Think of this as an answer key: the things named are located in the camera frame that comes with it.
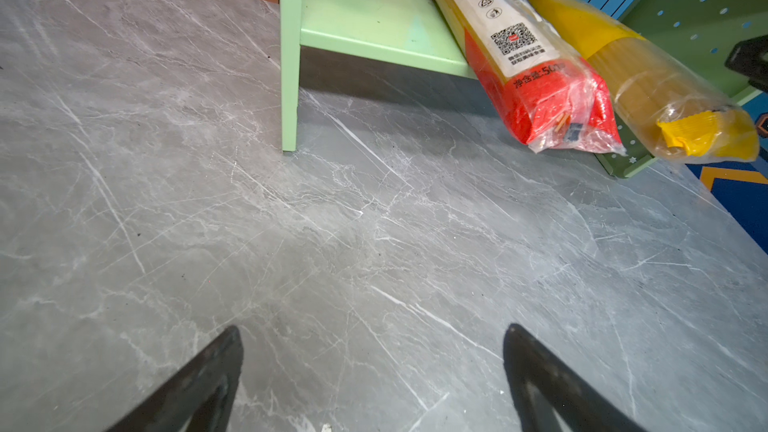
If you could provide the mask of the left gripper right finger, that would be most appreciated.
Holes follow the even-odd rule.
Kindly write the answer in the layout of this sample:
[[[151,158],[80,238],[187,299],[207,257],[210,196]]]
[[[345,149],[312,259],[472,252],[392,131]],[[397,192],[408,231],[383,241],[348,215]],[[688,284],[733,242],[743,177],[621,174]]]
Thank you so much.
[[[641,431],[527,329],[508,326],[503,363],[523,431]]]

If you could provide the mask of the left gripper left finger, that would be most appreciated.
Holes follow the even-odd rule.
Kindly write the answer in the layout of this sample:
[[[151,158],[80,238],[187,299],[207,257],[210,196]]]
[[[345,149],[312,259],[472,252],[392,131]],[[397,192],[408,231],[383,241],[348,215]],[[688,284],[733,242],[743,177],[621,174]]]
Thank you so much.
[[[244,359],[239,329],[232,325],[111,431],[225,431]]]

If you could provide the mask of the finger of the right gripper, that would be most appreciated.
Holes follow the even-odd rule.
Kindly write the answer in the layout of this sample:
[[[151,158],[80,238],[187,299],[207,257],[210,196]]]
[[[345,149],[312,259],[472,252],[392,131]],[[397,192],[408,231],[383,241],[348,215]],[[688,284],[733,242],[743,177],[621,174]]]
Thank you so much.
[[[725,67],[748,79],[748,84],[767,93],[768,35],[738,42],[725,60]]]

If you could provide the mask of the yellow pasta bag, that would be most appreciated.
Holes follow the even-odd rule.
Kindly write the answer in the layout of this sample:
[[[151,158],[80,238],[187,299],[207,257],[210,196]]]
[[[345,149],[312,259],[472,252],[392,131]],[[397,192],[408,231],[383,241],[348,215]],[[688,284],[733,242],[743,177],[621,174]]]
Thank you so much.
[[[749,114],[652,42],[582,0],[528,0],[604,79],[614,110],[655,157],[752,162]]]

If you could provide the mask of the red-ended clear spaghetti bag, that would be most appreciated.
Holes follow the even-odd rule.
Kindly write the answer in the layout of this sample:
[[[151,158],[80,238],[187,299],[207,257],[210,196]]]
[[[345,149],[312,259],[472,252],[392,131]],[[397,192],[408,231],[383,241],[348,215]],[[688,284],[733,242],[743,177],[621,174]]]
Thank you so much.
[[[605,81],[527,0],[435,0],[506,128],[523,145],[626,152]]]

